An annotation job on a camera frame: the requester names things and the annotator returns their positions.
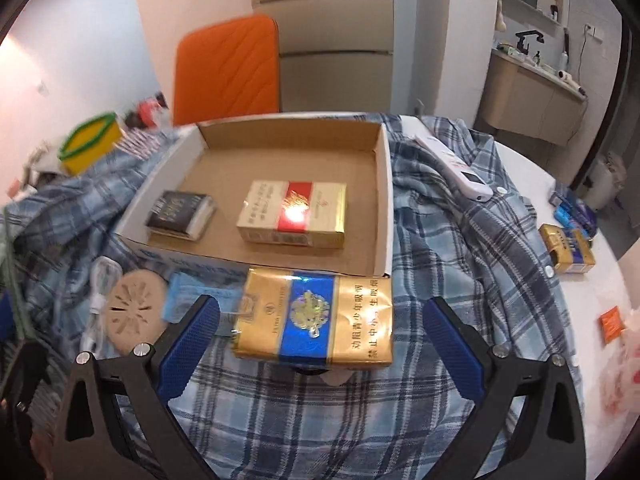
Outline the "small orange packet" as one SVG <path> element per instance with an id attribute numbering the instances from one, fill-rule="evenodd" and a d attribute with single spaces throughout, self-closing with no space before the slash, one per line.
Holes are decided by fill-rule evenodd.
<path id="1" fill-rule="evenodd" d="M 610 344 L 618 338 L 624 329 L 620 308 L 615 306 L 599 316 L 600 329 L 604 344 Z"/>

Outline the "gold cigarette pack on table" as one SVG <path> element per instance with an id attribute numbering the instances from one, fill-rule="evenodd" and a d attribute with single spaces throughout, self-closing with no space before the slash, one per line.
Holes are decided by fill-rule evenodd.
<path id="1" fill-rule="evenodd" d="M 596 265 L 589 240 L 578 229 L 545 223 L 538 231 L 557 274 L 586 274 Z"/>

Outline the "beige bathroom vanity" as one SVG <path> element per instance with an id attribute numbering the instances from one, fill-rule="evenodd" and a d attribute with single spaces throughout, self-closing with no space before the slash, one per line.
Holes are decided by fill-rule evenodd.
<path id="1" fill-rule="evenodd" d="M 558 77 L 491 52 L 478 116 L 492 128 L 564 146 L 586 108 L 587 98 Z"/>

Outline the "yellow green container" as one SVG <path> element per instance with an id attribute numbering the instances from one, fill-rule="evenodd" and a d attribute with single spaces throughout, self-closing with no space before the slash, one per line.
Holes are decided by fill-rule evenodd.
<path id="1" fill-rule="evenodd" d="M 65 139 L 58 149 L 58 160 L 68 174 L 76 176 L 109 153 L 121 137 L 115 112 L 90 118 Z"/>

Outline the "beige round vented disc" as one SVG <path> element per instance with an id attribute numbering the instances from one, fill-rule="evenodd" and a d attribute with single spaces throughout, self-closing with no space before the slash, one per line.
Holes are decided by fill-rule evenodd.
<path id="1" fill-rule="evenodd" d="M 166 330 L 163 306 L 167 283 L 149 270 L 124 274 L 107 297 L 103 310 L 108 341 L 121 356 L 137 344 L 154 344 Z"/>

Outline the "blue plaid shirt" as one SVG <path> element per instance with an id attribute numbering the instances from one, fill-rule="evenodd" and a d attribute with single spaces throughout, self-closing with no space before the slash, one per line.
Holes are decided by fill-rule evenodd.
<path id="1" fill-rule="evenodd" d="M 390 135 L 394 186 L 393 364 L 330 387 L 277 364 L 239 360 L 228 341 L 214 342 L 172 409 L 221 478 L 424 477 L 472 410 L 424 333 L 422 304 L 433 297 L 518 356 L 576 358 L 535 209 L 509 178 L 494 139 L 460 120 L 424 118 L 496 188 L 478 204 L 448 188 L 404 118 L 383 115 L 380 123 Z M 115 226 L 156 163 L 156 156 L 115 152 L 85 177 L 49 185 L 1 216 L 1 250 L 14 258 L 24 306 L 66 360 L 88 316 L 92 260 L 140 266 Z"/>

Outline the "black faucet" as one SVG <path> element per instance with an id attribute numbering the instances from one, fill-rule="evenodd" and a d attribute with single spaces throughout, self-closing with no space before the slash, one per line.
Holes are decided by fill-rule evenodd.
<path id="1" fill-rule="evenodd" d="M 544 44 L 544 34 L 537 29 L 522 30 L 521 32 L 517 32 L 515 37 L 518 38 L 516 48 L 518 49 L 518 52 L 521 52 L 521 54 L 524 55 L 529 54 L 530 37 L 533 37 L 538 44 Z"/>

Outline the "open cardboard box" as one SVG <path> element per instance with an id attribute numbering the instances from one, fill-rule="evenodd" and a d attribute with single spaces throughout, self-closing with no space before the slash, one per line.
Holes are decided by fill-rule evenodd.
<path id="1" fill-rule="evenodd" d="M 138 256 L 203 272 L 392 272 L 393 187 L 383 125 L 272 115 L 182 126 L 176 135 L 116 228 Z M 146 224 L 171 191 L 213 199 L 213 215 L 196 240 Z"/>

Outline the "beige refrigerator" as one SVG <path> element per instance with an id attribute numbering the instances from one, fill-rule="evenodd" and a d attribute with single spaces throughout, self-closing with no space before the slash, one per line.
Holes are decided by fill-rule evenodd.
<path id="1" fill-rule="evenodd" d="M 279 29 L 286 112 L 386 112 L 394 0 L 252 0 Z"/>

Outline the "white remote control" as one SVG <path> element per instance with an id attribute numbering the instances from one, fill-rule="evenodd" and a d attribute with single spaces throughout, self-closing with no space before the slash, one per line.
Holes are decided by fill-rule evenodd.
<path id="1" fill-rule="evenodd" d="M 420 134 L 416 137 L 416 142 L 439 161 L 447 181 L 452 183 L 466 198 L 486 203 L 494 196 L 494 191 L 485 181 L 436 136 L 431 133 Z"/>

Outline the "white hair dryer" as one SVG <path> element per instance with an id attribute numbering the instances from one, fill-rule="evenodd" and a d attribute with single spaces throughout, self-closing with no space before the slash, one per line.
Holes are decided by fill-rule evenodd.
<path id="1" fill-rule="evenodd" d="M 572 88 L 577 93 L 581 94 L 582 96 L 586 95 L 584 88 L 582 88 L 582 86 L 578 84 L 578 82 L 573 78 L 573 76 L 570 73 L 567 73 L 565 70 L 559 70 L 558 77 L 559 77 L 559 80 L 562 80 L 564 84 Z"/>

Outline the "gold blue cigarette pack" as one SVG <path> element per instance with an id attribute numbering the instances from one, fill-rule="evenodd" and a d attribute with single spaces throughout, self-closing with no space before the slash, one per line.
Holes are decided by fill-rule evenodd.
<path id="1" fill-rule="evenodd" d="M 232 351 L 254 359 L 330 370 L 393 362 L 392 280 L 251 268 Z"/>

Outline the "blue purple packets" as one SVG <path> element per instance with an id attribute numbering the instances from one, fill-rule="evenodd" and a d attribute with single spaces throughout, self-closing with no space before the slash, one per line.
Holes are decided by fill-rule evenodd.
<path id="1" fill-rule="evenodd" d="M 548 199 L 554 208 L 554 218 L 567 229 L 578 229 L 590 240 L 598 232 L 596 213 L 567 185 L 555 181 Z"/>

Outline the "orange chair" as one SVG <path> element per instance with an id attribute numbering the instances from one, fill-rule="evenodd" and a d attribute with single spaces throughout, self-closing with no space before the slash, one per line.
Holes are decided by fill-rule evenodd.
<path id="1" fill-rule="evenodd" d="M 203 27 L 179 42 L 175 125 L 272 114 L 280 108 L 279 29 L 269 16 Z"/>

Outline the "cream red cigarette pack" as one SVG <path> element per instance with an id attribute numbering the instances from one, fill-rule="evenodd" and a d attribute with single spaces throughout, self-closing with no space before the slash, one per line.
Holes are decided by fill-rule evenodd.
<path id="1" fill-rule="evenodd" d="M 347 185 L 255 180 L 236 227 L 249 243 L 341 249 Z"/>

